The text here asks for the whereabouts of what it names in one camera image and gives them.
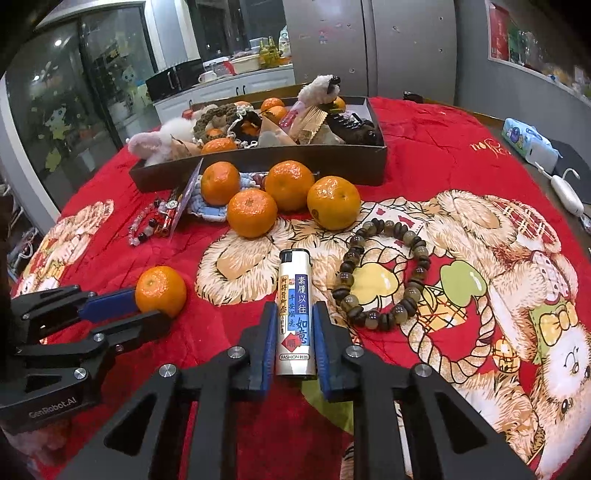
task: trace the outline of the bottle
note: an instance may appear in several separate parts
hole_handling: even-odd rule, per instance
[[[261,68],[266,69],[269,68],[269,49],[265,46],[265,44],[261,40],[261,47],[259,49],[259,64]]]

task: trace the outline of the white cabinet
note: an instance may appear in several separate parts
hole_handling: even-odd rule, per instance
[[[244,79],[238,79],[238,82],[241,83],[239,88],[241,90],[240,95],[295,85],[295,79],[293,68],[250,75]]]
[[[198,85],[186,92],[156,102],[154,106],[162,123],[177,118],[192,103],[215,102],[247,93],[263,92],[273,88],[295,85],[293,68],[263,70],[226,80]]]

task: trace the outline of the blue crochet item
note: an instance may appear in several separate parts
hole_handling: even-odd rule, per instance
[[[253,177],[257,175],[257,173],[241,173],[240,174],[240,189],[257,189],[259,186],[254,181]],[[196,215],[199,218],[207,220],[208,222],[225,222],[226,215],[228,213],[228,206],[224,205],[223,207],[212,207],[205,203],[203,197],[201,196],[201,175],[199,176],[197,183],[195,184],[195,188],[193,189],[193,193],[191,194],[191,199],[189,200],[189,206],[187,211],[191,215]]]

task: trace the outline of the yellow pear print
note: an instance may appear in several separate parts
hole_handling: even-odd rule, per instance
[[[361,305],[371,303],[376,296],[389,297],[398,290],[400,282],[396,275],[379,263],[366,263],[353,272],[355,283],[351,293]]]

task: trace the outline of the plastic container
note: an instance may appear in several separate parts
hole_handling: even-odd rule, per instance
[[[259,63],[259,55],[249,55],[248,57],[242,57],[231,61],[234,65],[236,75],[247,72],[254,72],[260,70],[261,65]]]

